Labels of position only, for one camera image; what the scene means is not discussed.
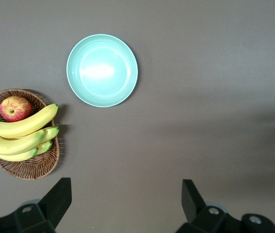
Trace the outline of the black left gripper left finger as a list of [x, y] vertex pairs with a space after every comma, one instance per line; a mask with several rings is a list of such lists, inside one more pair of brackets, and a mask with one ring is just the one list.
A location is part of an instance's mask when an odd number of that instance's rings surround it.
[[0, 233], [56, 233], [72, 202], [71, 178], [61, 178], [38, 202], [0, 217]]

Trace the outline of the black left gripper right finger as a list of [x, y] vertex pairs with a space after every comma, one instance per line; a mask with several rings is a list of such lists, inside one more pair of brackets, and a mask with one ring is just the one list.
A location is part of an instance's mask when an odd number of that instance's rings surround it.
[[192, 180], [182, 181], [181, 203], [187, 221], [175, 233], [275, 233], [275, 224], [265, 216], [244, 214], [238, 220], [207, 205]]

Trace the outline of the mint green round plate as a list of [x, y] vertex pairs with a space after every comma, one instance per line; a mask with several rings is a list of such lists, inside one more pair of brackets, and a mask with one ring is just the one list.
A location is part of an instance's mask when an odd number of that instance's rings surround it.
[[138, 82], [138, 63], [130, 47], [109, 34], [94, 34], [71, 50], [66, 73], [74, 94], [94, 107], [126, 101]]

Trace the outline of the brown wicker basket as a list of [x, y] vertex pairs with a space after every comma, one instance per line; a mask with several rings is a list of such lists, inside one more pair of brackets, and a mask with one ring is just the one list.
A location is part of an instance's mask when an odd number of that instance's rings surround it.
[[[10, 96], [22, 96], [27, 98], [32, 104], [34, 112], [37, 112], [52, 102], [46, 95], [37, 91], [16, 88], [0, 91], [0, 102]], [[45, 153], [21, 162], [9, 162], [0, 159], [0, 167], [16, 178], [37, 180], [49, 175], [56, 168], [59, 160], [60, 143], [58, 136], [56, 136], [52, 139], [51, 148]]]

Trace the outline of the green-tipped yellow banana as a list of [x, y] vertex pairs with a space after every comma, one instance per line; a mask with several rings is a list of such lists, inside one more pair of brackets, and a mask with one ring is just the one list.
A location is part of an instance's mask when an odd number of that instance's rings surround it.
[[10, 156], [28, 152], [39, 144], [52, 140], [58, 133], [59, 127], [51, 126], [17, 139], [6, 139], [0, 136], [0, 154]]
[[33, 148], [27, 152], [19, 153], [15, 155], [2, 155], [0, 154], [0, 159], [8, 162], [21, 162], [35, 157], [36, 155], [43, 154], [47, 152], [52, 147], [52, 141], [47, 141], [40, 143], [36, 148]]

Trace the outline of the red yellow apple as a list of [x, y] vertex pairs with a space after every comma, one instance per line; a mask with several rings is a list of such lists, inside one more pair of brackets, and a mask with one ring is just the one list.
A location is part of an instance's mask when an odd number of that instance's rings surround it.
[[11, 96], [0, 103], [0, 115], [7, 122], [16, 122], [29, 117], [32, 113], [31, 103], [24, 97]]

